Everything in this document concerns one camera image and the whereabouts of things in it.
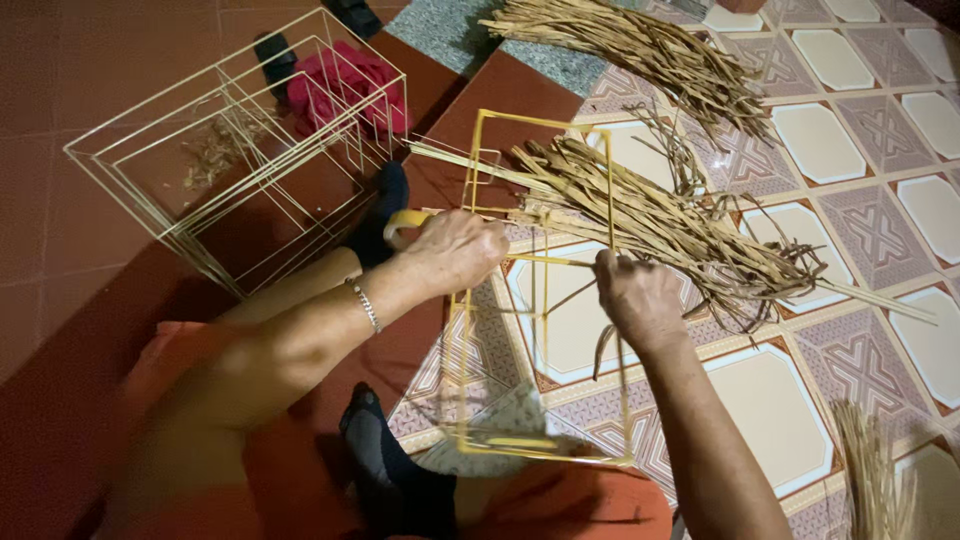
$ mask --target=wire frame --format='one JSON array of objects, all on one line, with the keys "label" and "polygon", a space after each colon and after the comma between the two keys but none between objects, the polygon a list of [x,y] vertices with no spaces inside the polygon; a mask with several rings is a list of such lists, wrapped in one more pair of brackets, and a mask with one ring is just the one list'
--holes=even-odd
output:
[{"label": "wire frame", "polygon": [[[289,46],[261,62],[253,47],[280,33]],[[334,47],[337,41],[380,59],[396,75],[372,80]],[[310,77],[298,70],[268,84],[263,66],[290,52],[301,60],[316,55],[321,71]],[[361,94],[341,84],[347,74],[363,77],[370,91]],[[310,90],[307,112],[278,113],[274,91],[297,78]],[[347,230],[375,195],[366,179],[408,136],[406,96],[406,75],[328,10],[317,8],[115,116],[63,151],[155,239],[244,298],[296,271]],[[324,117],[314,107],[316,99],[324,99]],[[304,116],[313,133],[300,129]],[[190,191],[183,185],[191,164],[184,146],[213,128],[241,158],[205,191]],[[245,223],[254,210],[259,228]],[[247,253],[223,253],[229,243]]]},{"label": "wire frame", "polygon": [[[610,223],[610,234],[608,245],[612,250],[616,250],[616,240],[614,237],[614,224],[615,224],[615,210],[613,208],[613,175],[611,168],[611,132],[606,129],[594,128],[589,124],[571,124],[567,122],[558,122],[554,120],[544,120],[540,118],[532,118],[529,116],[520,116],[517,114],[507,114],[503,112],[495,112],[493,110],[481,109],[477,112],[476,123],[473,127],[473,141],[470,147],[470,157],[467,178],[464,183],[464,208],[470,210],[471,212],[480,212],[480,211],[500,211],[503,209],[491,209],[491,208],[481,208],[477,206],[477,191],[479,185],[482,185],[478,182],[480,178],[480,156],[483,151],[480,146],[483,138],[483,126],[484,120],[487,118],[501,118],[510,121],[525,122],[528,124],[533,124],[536,126],[543,126],[548,128],[557,128],[561,130],[571,130],[574,132],[579,132],[583,134],[599,134],[605,143],[606,148],[606,167],[607,167],[607,184],[608,184],[608,217]],[[536,255],[519,255],[511,254],[507,255],[508,258],[514,259],[525,259],[532,261],[532,264],[541,263],[544,264],[543,272],[543,285],[544,291],[547,290],[548,280],[547,280],[547,268],[551,264],[576,264],[578,266],[585,266],[580,261],[573,261],[565,258],[552,258],[549,256],[549,245],[548,241],[544,242],[544,254],[543,257]],[[536,317],[542,321],[543,324],[543,341],[544,341],[544,352],[542,355],[542,361],[545,363],[548,361],[548,356],[546,353],[545,342],[547,341],[547,320],[548,313],[551,310],[551,307],[547,304],[547,295],[543,295],[543,310],[541,313],[535,313],[530,311],[510,311],[499,309],[500,313],[513,314],[520,317]],[[570,297],[560,301],[553,308],[558,307],[560,304],[566,302]],[[452,323],[455,315],[462,311],[464,317],[464,341],[468,342],[470,334],[472,332],[470,324],[470,315],[478,309],[477,306],[473,304],[472,301],[472,290],[468,289],[463,296],[463,301],[458,302],[456,295],[450,297],[450,312],[449,312],[449,322]],[[445,355],[447,358],[444,360],[445,365],[451,366],[453,364],[452,343],[451,335],[447,336],[447,346],[444,348],[446,350]],[[609,465],[617,466],[632,466],[634,464],[634,457],[632,455],[632,434],[631,426],[629,419],[629,406],[627,402],[627,379],[626,379],[626,365],[624,362],[623,355],[623,340],[619,337],[616,337],[616,351],[618,358],[618,372],[620,377],[620,407],[621,414],[623,416],[623,429],[624,429],[624,455],[622,456],[598,456],[598,455],[568,455],[564,454],[561,446],[553,439],[546,437],[543,434],[525,434],[525,433],[515,433],[499,430],[490,430],[482,429],[478,427],[472,427],[468,423],[467,417],[467,347],[460,347],[458,358],[456,358],[456,370],[458,370],[458,384],[459,384],[459,396],[457,402],[457,421],[454,426],[454,430],[451,433],[456,440],[457,450],[463,454],[504,454],[504,455],[517,455],[522,457],[532,457],[536,459],[547,459],[547,460],[556,460],[556,461],[574,461],[574,462],[583,462],[583,463],[604,463]]]}]

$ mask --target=red fabric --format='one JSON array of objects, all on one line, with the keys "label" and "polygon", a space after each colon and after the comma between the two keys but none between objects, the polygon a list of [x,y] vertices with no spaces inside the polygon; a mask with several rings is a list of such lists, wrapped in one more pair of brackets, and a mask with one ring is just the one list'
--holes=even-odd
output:
[{"label": "red fabric", "polygon": [[[161,323],[124,384],[120,418],[130,427],[138,425],[177,377],[216,357],[248,331]],[[362,537],[355,505],[337,489],[317,453],[299,444],[308,440],[298,433],[301,428],[289,415],[281,415],[248,443],[244,457],[249,485],[215,487],[170,501],[157,513],[139,516],[123,537]],[[292,481],[303,476],[315,480],[309,493],[298,488],[302,482]],[[462,531],[461,537],[665,540],[670,528],[663,493],[635,470],[536,462],[494,495],[482,523]]]},{"label": "red fabric", "polygon": [[[364,116],[378,132],[388,130],[388,116],[389,128],[394,133],[402,133],[409,127],[402,82],[387,86],[398,73],[380,58],[336,41],[333,50],[326,48],[319,56],[298,61],[295,68],[305,75],[290,80],[287,97],[290,108],[300,119],[297,131],[302,135],[316,133],[381,88],[383,93],[363,108]],[[336,129],[347,125],[345,122]]]}]

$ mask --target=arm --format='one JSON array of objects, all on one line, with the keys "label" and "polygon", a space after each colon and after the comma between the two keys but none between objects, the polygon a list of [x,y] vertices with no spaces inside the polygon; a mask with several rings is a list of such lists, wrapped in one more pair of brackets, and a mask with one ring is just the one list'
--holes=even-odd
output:
[{"label": "arm", "polygon": [[[454,210],[432,218],[407,251],[357,282],[386,327],[425,300],[477,285],[508,247],[501,224]],[[340,285],[191,370],[152,411],[112,487],[107,531],[173,498],[244,483],[246,434],[286,410],[372,335],[357,296]]]},{"label": "arm", "polygon": [[600,304],[639,355],[653,390],[693,538],[792,539],[783,510],[686,333],[679,283],[662,266],[597,255]]}]

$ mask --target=orange cloth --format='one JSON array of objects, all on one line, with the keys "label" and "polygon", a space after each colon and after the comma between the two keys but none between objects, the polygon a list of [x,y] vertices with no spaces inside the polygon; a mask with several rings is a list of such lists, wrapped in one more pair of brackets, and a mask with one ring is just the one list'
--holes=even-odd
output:
[{"label": "orange cloth", "polygon": [[[187,369],[216,357],[245,333],[246,329],[223,325],[158,325],[157,336],[125,381],[121,418],[132,428]],[[278,440],[295,431],[289,418],[281,418],[258,436]],[[265,442],[257,441],[257,446]],[[293,472],[288,453],[286,459],[245,457],[253,491],[246,485],[222,486],[170,502],[138,519],[125,537],[243,540],[360,535],[356,508],[325,471],[318,475],[315,497],[306,505],[302,498],[300,503],[290,501],[290,494],[283,491],[282,479]],[[316,453],[311,457],[319,460]],[[250,470],[252,461],[257,470]],[[481,524],[461,531],[460,537],[664,540],[669,538],[671,519],[660,489],[635,470],[537,462],[494,495]]]}]

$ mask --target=metal frame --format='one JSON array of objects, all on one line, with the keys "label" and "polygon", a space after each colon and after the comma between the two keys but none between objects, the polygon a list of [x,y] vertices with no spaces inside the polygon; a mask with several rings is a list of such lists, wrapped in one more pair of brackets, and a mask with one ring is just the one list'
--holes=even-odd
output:
[{"label": "metal frame", "polygon": [[[498,212],[504,209],[491,209],[491,208],[482,208],[477,207],[477,187],[482,185],[478,182],[480,174],[480,152],[482,151],[480,146],[483,137],[483,125],[484,120],[487,118],[502,118],[506,120],[514,120],[518,122],[525,122],[528,124],[534,124],[537,126],[544,126],[549,128],[558,128],[562,130],[572,130],[575,132],[590,134],[597,133],[603,137],[606,147],[606,159],[607,159],[607,185],[608,185],[608,218],[610,223],[610,233],[609,233],[609,245],[612,250],[616,250],[616,241],[614,238],[614,229],[615,229],[615,212],[613,209],[613,174],[612,174],[612,150],[611,150],[611,132],[606,129],[597,129],[590,124],[571,124],[567,122],[558,122],[554,120],[544,120],[540,118],[532,118],[529,116],[520,116],[517,114],[507,114],[503,112],[495,112],[492,110],[481,109],[477,112],[476,123],[473,128],[473,141],[470,147],[470,157],[468,164],[467,178],[464,183],[464,201],[469,197],[469,204],[464,204],[464,208],[470,210],[471,212],[478,211],[493,211]],[[580,261],[574,261],[565,258],[552,258],[549,256],[549,242],[547,241],[546,230],[544,230],[544,257],[533,256],[533,255],[519,255],[519,254],[510,254],[507,255],[508,258],[517,258],[531,260],[532,264],[542,263],[544,264],[543,271],[543,309],[542,312],[526,312],[526,311],[510,311],[504,309],[498,309],[497,312],[501,314],[513,314],[516,316],[529,316],[534,317],[535,319],[541,319],[543,321],[543,340],[547,341],[547,315],[553,309],[558,307],[560,304],[565,303],[573,295],[561,300],[553,307],[550,307],[548,304],[548,299],[545,291],[547,290],[547,268],[550,264],[576,264],[578,266],[585,266]],[[470,337],[470,313],[481,307],[474,306],[472,303],[472,290],[468,289],[464,294],[463,302],[457,302],[456,295],[450,297],[450,313],[449,313],[449,322],[453,321],[455,314],[462,310],[464,314],[464,340],[465,342],[469,341]],[[450,366],[452,363],[452,358],[450,358],[450,351],[453,350],[452,347],[452,335],[448,335],[447,346],[445,347],[446,353],[444,354],[446,358],[444,359],[444,364]],[[565,455],[559,453],[559,445],[552,439],[544,437],[542,434],[523,434],[523,433],[513,433],[497,430],[485,430],[479,429],[477,427],[471,427],[468,424],[467,417],[467,347],[461,347],[459,358],[458,358],[458,384],[459,384],[459,400],[457,404],[457,421],[454,427],[454,430],[451,433],[456,439],[457,450],[463,454],[505,454],[505,455],[518,455],[523,457],[532,457],[536,459],[547,459],[547,460],[556,460],[556,461],[574,461],[574,462],[583,462],[583,463],[603,463],[608,465],[616,465],[621,467],[632,466],[634,465],[634,457],[632,450],[632,434],[630,426],[630,409],[627,402],[627,378],[626,378],[626,366],[623,359],[623,340],[619,337],[616,338],[617,342],[617,355],[619,358],[619,376],[620,376],[620,405],[621,413],[623,415],[623,429],[624,429],[624,455],[620,457],[612,456],[573,456]],[[544,343],[542,362],[546,363],[548,361],[548,356],[546,353],[546,346]]]},{"label": "metal frame", "polygon": [[[257,62],[254,45],[278,33],[294,35],[290,46],[264,62]],[[357,70],[374,87],[373,92],[362,96],[346,85],[338,85],[339,92],[331,91],[326,65],[332,61],[331,68],[337,76],[345,65],[350,65],[350,61],[333,48],[334,36],[353,36],[364,53],[377,55],[396,70],[397,76],[378,85]],[[322,52],[326,50],[330,56],[325,60]],[[298,71],[268,86],[261,67],[289,51],[298,51],[301,58],[317,54],[324,68],[325,85]],[[271,88],[299,76],[329,99],[335,115],[324,122],[311,108],[318,130],[306,137],[282,125],[289,116],[278,120],[267,113],[274,102]],[[402,91],[403,111],[396,106],[388,108],[388,89]],[[353,106],[348,104],[349,91],[355,94],[351,98],[362,98]],[[235,296],[244,298],[301,267],[343,233],[349,225],[348,218],[372,198],[373,191],[357,182],[354,176],[369,177],[368,167],[376,169],[392,159],[394,148],[408,136],[406,116],[403,116],[403,130],[396,134],[393,131],[394,113],[405,114],[406,99],[406,75],[366,46],[329,11],[317,8],[115,116],[66,144],[63,151],[155,239]],[[196,208],[171,209],[157,197],[156,178],[136,177],[130,172],[136,160],[159,155],[163,149],[169,150],[169,145],[183,144],[196,130],[209,129],[208,124],[216,119],[226,122],[233,143],[243,154],[243,163],[237,165],[245,164],[250,172],[209,200]],[[252,140],[243,127],[251,122],[265,134],[258,140]],[[377,124],[386,126],[386,134],[376,129]],[[372,138],[365,136],[365,128],[373,133]],[[276,155],[266,152],[264,148],[269,147],[280,151]],[[308,161],[324,157],[332,160],[355,184],[355,193],[333,211],[319,215],[298,202],[278,181]],[[300,228],[300,233],[252,267],[231,273],[207,250],[201,234],[259,194],[266,195],[280,208]]]}]

